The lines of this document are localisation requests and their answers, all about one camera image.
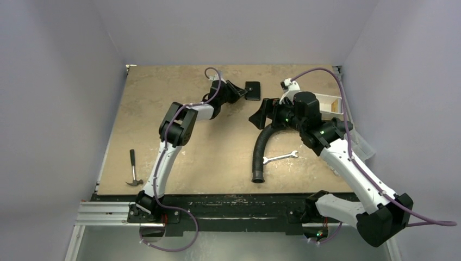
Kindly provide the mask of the black leather card holder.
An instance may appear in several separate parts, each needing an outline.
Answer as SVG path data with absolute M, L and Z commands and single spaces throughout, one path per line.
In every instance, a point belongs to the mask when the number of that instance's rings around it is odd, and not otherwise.
M 248 101 L 260 101 L 261 99 L 261 83 L 258 81 L 245 82 L 245 99 Z

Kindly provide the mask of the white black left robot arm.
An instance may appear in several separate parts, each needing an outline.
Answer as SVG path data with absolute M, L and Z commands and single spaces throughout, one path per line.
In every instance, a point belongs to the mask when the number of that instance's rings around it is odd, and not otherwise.
M 141 216 L 148 222 L 161 218 L 167 179 L 180 150 L 190 141 L 195 123 L 216 118 L 224 104 L 233 104 L 246 93 L 231 81 L 218 79 L 212 81 L 208 94 L 200 102 L 171 104 L 159 127 L 160 144 L 151 175 L 135 200 Z

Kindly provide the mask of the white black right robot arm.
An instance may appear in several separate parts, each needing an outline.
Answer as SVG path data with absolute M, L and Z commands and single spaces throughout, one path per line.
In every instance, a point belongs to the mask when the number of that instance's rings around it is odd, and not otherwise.
M 262 183 L 263 152 L 270 135 L 292 129 L 304 145 L 323 159 L 348 184 L 357 197 L 352 202 L 321 190 L 306 199 L 301 220 L 332 218 L 357 229 L 362 239 L 379 247 L 408 226 L 413 200 L 397 194 L 373 174 L 364 174 L 365 164 L 348 150 L 346 133 L 350 121 L 324 119 L 320 102 L 312 92 L 301 91 L 293 98 L 265 98 L 249 117 L 260 130 L 253 150 L 252 180 Z

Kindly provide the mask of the white plastic tray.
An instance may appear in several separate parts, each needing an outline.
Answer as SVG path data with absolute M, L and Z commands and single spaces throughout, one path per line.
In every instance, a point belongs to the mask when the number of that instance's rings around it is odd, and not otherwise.
M 340 96 L 332 96 L 332 95 L 325 95 L 325 94 L 314 94 L 319 101 L 320 104 L 320 113 L 323 120 L 331 120 L 332 118 L 337 118 L 340 120 L 344 119 L 344 112 L 342 109 L 342 98 Z M 331 104 L 336 99 L 341 99 L 341 113 L 336 114 L 331 111 Z

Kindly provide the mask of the silver open-end wrench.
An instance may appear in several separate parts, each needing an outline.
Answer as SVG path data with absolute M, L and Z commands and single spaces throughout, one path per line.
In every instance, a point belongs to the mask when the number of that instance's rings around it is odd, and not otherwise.
M 267 165 L 270 162 L 285 159 L 285 158 L 298 158 L 298 151 L 294 150 L 288 154 L 275 156 L 275 157 L 263 157 L 263 165 Z

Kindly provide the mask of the clear plastic organizer box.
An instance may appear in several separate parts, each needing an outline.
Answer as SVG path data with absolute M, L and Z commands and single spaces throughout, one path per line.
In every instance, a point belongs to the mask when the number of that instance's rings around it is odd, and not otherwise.
M 369 143 L 355 130 L 350 131 L 351 135 L 351 148 L 355 154 L 355 159 L 358 161 L 360 159 L 363 163 L 366 163 L 370 158 L 376 154 L 376 150 L 372 148 Z M 347 135 L 344 135 L 342 139 L 335 141 L 337 144 L 341 145 L 342 153 L 345 155 L 345 158 L 349 158 L 348 154 L 348 140 Z

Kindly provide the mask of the small metal hammer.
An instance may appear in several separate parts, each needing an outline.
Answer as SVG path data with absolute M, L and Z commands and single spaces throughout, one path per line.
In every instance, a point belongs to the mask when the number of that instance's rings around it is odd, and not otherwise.
M 144 181 L 142 179 L 138 179 L 136 175 L 136 167 L 135 167 L 135 150 L 130 149 L 130 165 L 132 169 L 132 181 L 130 183 L 126 182 L 127 185 L 131 187 L 137 187 L 140 184 L 143 184 Z

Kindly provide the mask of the black aluminium base frame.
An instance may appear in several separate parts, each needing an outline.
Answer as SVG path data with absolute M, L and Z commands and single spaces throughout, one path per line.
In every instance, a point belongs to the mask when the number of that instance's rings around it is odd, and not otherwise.
M 378 205 L 375 214 L 363 209 L 352 193 L 202 194 L 161 198 L 98 196 L 79 206 L 77 224 L 140 226 L 166 229 L 168 237 L 184 232 L 282 232 L 304 234 L 308 225 L 342 222 L 354 227 L 372 245 L 393 232 L 390 211 Z

